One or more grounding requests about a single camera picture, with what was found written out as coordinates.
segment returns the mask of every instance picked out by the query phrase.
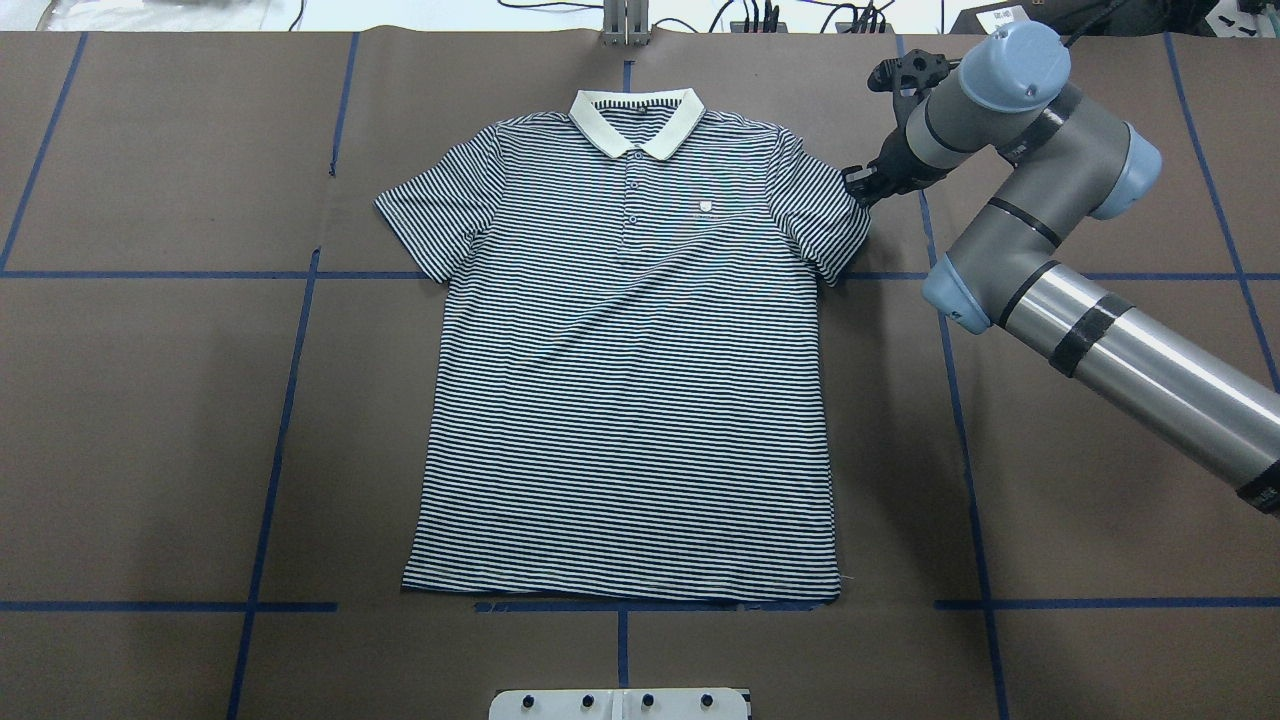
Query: shirt collar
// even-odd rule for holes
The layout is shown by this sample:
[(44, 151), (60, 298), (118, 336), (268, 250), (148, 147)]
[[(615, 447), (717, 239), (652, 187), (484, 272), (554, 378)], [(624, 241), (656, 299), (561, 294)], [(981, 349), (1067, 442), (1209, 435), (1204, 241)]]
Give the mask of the shirt collar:
[[(676, 111), (667, 120), (667, 124), (658, 131), (658, 135), (653, 136), (649, 142), (636, 145), (622, 137), (622, 133), (611, 126), (609, 120), (605, 120), (604, 115), (595, 108), (596, 102), (609, 100), (634, 102), (636, 105), (646, 105), (659, 100), (676, 100), (680, 105), (676, 106)], [(657, 160), (667, 160), (676, 154), (680, 143), (694, 132), (694, 127), (698, 126), (698, 120), (703, 118), (703, 113), (705, 111), (707, 108), (698, 99), (698, 94), (689, 88), (663, 92), (599, 92), (595, 90), (580, 90), (577, 91), (577, 97), (573, 100), (573, 106), (568, 111), (568, 117), (577, 126), (577, 129), (582, 131), (582, 135), (591, 141), (591, 145), (599, 147), (600, 152), (604, 152), (609, 158), (621, 158), (623, 152), (639, 147)]]

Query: white label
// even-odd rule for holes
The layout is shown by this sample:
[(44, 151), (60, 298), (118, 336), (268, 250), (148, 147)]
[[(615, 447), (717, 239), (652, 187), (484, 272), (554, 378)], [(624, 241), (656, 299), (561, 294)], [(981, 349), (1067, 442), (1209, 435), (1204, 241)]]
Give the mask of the white label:
[(998, 10), (987, 10), (986, 13), (978, 13), (978, 22), (982, 23), (982, 29), (991, 35), (1000, 29), (1001, 27), (1015, 22), (1015, 20), (1029, 20), (1027, 17), (1027, 10), (1021, 5), (1014, 5), (1012, 8), (1000, 8)]

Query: light blue joint cap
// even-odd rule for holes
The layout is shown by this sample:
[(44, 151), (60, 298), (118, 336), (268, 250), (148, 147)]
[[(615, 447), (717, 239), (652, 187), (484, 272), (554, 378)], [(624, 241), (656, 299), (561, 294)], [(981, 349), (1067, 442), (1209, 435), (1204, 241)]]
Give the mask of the light blue joint cap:
[(924, 279), (924, 299), (973, 334), (982, 334), (991, 327), (991, 318), (978, 305), (978, 299), (969, 292), (964, 281), (960, 279), (960, 273), (956, 272), (956, 266), (951, 264), (951, 259), (946, 254), (933, 265), (929, 277)]
[(1048, 105), (1071, 74), (1071, 54), (1057, 31), (1033, 20), (1001, 27), (960, 61), (960, 87), (997, 113)]
[(1132, 124), (1125, 124), (1129, 126), (1129, 154), (1124, 159), (1124, 168), (1120, 169), (1120, 177), (1116, 178), (1111, 193), (1102, 205), (1089, 213), (1091, 218), (1098, 220), (1110, 220), (1142, 200), (1151, 186), (1156, 184), (1165, 163), (1155, 145), (1138, 135)]

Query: shirt sleeve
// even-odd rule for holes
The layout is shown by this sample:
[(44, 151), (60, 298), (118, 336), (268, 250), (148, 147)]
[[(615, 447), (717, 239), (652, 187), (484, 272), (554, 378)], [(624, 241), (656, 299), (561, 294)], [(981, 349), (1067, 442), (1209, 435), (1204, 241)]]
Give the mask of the shirt sleeve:
[(490, 126), (431, 169), (379, 195), (374, 206), (422, 272), (445, 282), (489, 229), (502, 191), (502, 156)]
[(778, 229), (827, 284), (836, 284), (870, 229), (870, 214), (845, 191), (840, 172), (805, 152), (803, 141), (782, 129), (768, 192)]

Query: striped polo shirt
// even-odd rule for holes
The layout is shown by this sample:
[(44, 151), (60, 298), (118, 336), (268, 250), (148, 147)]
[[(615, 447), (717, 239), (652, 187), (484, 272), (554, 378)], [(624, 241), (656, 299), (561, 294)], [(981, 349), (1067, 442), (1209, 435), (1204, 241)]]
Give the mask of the striped polo shirt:
[(375, 205), (449, 283), (404, 587), (840, 593), (817, 279), (869, 217), (800, 138), (582, 91)]

